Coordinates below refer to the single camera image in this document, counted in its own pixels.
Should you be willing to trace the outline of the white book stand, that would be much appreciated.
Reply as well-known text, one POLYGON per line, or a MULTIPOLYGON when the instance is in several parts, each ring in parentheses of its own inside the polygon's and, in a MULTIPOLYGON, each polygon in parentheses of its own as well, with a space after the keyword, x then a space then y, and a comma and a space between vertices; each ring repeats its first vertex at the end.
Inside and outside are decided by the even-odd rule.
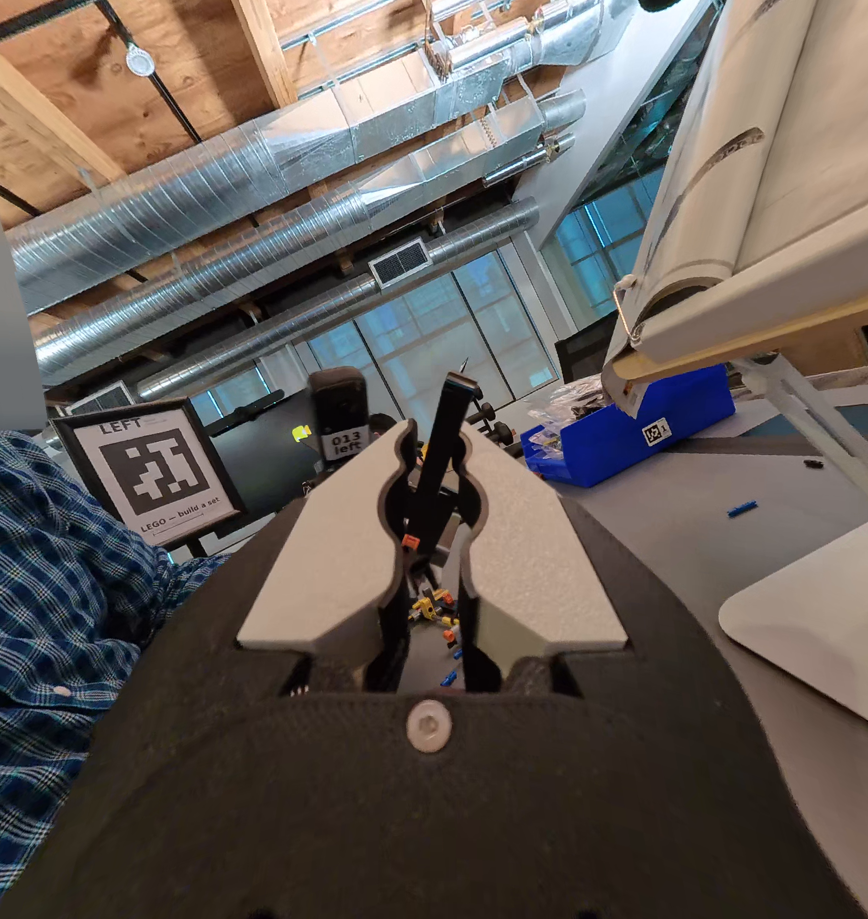
MULTIPOLYGON (((868 439, 786 359, 763 356, 785 338, 868 319, 863 279, 842 269, 824 309, 669 359, 631 347, 610 359, 603 384, 636 417, 656 380, 727 359, 805 441, 868 500, 868 439)), ((733 641, 868 721, 868 522, 730 597, 719 623, 733 641)))

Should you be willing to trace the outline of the multicolour lego chassis assembly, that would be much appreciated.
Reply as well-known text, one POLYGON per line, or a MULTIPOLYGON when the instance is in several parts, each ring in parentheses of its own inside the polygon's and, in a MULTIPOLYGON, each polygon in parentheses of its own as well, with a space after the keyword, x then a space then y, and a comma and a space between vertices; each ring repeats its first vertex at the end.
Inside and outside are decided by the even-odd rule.
POLYGON ((453 657, 459 659, 462 655, 461 622, 456 599, 449 590, 423 589, 416 602, 411 605, 406 618, 409 628, 421 622, 442 627, 442 636, 447 642, 447 647, 453 651, 453 657))

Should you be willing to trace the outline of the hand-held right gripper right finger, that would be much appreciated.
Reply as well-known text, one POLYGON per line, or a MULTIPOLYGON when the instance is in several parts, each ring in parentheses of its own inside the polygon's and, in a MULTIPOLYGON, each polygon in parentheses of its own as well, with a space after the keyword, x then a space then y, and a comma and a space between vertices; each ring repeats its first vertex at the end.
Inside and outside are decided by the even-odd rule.
POLYGON ((628 635, 560 496, 468 423, 452 459, 464 687, 496 693, 522 661, 618 652, 628 635))

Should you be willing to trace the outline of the white vent grille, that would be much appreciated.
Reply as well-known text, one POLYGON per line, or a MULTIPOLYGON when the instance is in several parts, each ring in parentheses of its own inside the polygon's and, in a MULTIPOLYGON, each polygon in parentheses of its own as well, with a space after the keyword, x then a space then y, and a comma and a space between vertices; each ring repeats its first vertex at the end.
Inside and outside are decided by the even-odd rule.
POLYGON ((371 259, 368 269, 378 288, 383 291, 399 284, 432 266, 432 258, 420 237, 371 259))

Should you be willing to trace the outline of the black office chair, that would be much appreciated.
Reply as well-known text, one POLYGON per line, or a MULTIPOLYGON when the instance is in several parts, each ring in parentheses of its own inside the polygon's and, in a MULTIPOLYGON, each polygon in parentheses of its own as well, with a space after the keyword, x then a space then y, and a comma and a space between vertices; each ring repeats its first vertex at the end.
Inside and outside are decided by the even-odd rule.
POLYGON ((612 316, 607 316, 555 343, 564 383, 601 373, 613 331, 612 316))

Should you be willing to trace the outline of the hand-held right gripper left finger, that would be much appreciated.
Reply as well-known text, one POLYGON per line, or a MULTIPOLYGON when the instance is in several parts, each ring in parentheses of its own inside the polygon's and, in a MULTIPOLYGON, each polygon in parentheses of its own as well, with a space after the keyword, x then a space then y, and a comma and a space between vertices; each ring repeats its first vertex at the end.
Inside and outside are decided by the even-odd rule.
POLYGON ((313 489, 249 610, 237 643, 358 670, 398 687, 408 653, 408 478, 417 423, 397 423, 313 489))

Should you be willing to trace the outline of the glass window wall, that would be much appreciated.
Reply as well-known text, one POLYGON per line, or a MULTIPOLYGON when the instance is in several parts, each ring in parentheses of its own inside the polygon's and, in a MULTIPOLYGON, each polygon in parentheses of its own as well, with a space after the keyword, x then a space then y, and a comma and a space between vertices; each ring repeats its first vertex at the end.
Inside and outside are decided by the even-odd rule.
POLYGON ((634 269, 686 102, 723 6, 706 2, 542 248, 577 331, 615 311, 613 287, 634 269))

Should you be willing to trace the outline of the black lego beam assembly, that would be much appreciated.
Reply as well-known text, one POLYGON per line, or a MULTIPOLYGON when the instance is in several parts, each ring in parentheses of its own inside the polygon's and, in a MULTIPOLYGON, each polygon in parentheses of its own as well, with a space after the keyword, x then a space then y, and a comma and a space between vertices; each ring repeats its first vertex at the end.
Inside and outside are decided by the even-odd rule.
POLYGON ((408 499, 402 542, 406 573, 428 563, 455 510, 456 493, 443 495, 440 490, 476 389, 475 381, 462 373, 451 371, 446 376, 428 439, 428 452, 417 487, 408 499))

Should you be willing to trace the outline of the framed marker sign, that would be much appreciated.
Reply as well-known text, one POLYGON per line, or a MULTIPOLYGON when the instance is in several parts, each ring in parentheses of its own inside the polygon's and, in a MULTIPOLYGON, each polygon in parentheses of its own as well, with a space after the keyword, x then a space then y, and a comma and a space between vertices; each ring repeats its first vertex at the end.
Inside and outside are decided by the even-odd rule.
POLYGON ((149 546, 172 550, 244 516, 188 398, 53 420, 88 492, 149 546))

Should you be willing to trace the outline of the large glass window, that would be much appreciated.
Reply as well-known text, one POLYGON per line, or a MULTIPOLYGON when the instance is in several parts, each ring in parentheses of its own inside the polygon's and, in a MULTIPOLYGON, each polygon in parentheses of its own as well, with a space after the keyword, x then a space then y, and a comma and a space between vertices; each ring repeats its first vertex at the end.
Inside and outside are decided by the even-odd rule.
POLYGON ((191 402, 206 424, 271 392, 302 390, 316 370, 352 366, 372 412, 433 420, 436 389, 465 367, 486 401, 520 426, 510 406, 560 383, 555 329, 517 251, 507 244, 318 335, 244 367, 191 402))

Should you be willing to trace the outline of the black dumbbell set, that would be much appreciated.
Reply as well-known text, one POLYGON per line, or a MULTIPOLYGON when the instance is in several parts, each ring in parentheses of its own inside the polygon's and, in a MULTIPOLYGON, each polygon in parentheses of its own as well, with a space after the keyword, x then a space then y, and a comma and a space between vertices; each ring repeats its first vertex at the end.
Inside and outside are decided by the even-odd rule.
POLYGON ((466 423, 476 429, 491 442, 502 448, 511 447, 515 442, 515 434, 504 422, 497 420, 494 407, 474 399, 475 411, 468 415, 466 423))

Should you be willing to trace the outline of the blue parts bin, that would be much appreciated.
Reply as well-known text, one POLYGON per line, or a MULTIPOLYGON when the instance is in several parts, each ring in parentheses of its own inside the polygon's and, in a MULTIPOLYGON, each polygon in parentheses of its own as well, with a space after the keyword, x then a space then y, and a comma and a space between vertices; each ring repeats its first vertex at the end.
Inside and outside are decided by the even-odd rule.
POLYGON ((543 478, 590 488, 707 429, 735 412, 719 364, 655 381, 636 417, 609 405, 563 427, 553 455, 538 444, 541 425, 521 434, 523 458, 543 478))

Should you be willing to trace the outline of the plastic bag of lego pieces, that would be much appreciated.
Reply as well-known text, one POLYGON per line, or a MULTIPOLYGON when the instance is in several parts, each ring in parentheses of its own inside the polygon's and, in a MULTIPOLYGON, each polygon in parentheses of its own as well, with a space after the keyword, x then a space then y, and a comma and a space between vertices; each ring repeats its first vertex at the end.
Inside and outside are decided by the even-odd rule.
POLYGON ((612 405, 601 381, 601 374, 566 383, 547 397, 532 403, 529 416, 540 427, 529 435, 533 444, 544 446, 561 441, 561 431, 576 421, 612 405))

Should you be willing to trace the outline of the open instruction booklet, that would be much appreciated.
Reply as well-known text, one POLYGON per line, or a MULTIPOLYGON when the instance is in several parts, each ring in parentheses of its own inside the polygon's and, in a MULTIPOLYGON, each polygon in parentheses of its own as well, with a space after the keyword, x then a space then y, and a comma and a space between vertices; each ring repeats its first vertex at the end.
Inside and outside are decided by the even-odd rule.
POLYGON ((868 1, 726 4, 632 272, 658 361, 868 295, 868 1))

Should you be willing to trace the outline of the black monitor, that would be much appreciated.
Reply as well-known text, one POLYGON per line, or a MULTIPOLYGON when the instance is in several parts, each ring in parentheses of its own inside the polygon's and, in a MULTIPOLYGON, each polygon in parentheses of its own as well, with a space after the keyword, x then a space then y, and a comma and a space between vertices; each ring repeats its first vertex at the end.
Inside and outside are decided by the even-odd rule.
POLYGON ((245 507, 255 521, 302 496, 302 484, 322 469, 307 390, 272 393, 205 427, 245 507))

